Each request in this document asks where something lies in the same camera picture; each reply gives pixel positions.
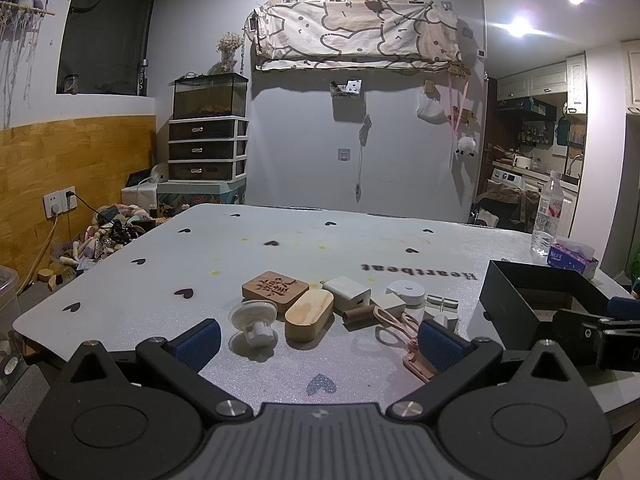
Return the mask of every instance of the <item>oven mitt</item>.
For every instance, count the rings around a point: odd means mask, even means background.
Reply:
[[[562,117],[558,121],[558,127],[556,128],[556,143],[558,146],[566,146],[569,138],[569,129],[571,129],[571,121],[566,117]]]
[[[418,92],[418,111],[417,115],[423,121],[431,124],[443,124],[447,122],[447,116],[444,108],[435,97],[425,94],[422,88]]]

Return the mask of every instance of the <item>plastic water bottle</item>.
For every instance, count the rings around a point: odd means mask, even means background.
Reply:
[[[536,223],[531,236],[531,257],[537,263],[546,262],[549,247],[556,238],[560,213],[564,203],[564,193],[560,185],[561,174],[551,172],[551,179],[542,188]]]

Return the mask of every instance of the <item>tabletop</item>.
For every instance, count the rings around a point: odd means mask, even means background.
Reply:
[[[460,302],[462,337],[499,340],[482,316],[482,282],[490,260],[531,263],[529,244],[527,234],[449,222],[201,204],[112,254],[20,316],[14,328],[68,360],[88,339],[109,351],[129,350],[212,317],[222,348],[200,374],[255,410],[262,402],[378,402],[384,409],[422,384],[402,365],[402,335],[381,326],[349,332],[335,315],[319,338],[302,345],[286,341],[278,320],[277,345],[251,349],[227,319],[242,301],[241,285],[267,270],[311,288],[347,276],[373,294],[409,279],[427,294]],[[600,271],[593,283],[609,298],[626,295]],[[193,295],[176,294],[185,289]],[[408,312],[422,318],[421,307]],[[640,374],[584,375],[605,412],[640,399]]]

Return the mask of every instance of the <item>power outlet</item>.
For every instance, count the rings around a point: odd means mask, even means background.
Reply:
[[[54,191],[53,193],[43,196],[42,201],[44,202],[44,214],[47,218],[53,216],[51,210],[54,205],[58,206],[58,213],[62,213],[62,198],[60,197],[59,191]]]
[[[72,191],[73,193],[75,193],[76,186],[65,187],[65,189],[60,190],[60,198],[62,199],[63,212],[71,211],[72,209],[75,209],[76,207],[78,207],[78,199],[76,198],[76,196],[75,195],[67,196],[66,195],[67,191]]]

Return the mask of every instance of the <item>window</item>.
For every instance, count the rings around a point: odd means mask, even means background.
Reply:
[[[78,93],[145,95],[138,71],[146,54],[153,0],[71,0],[58,65],[58,93],[76,76]]]

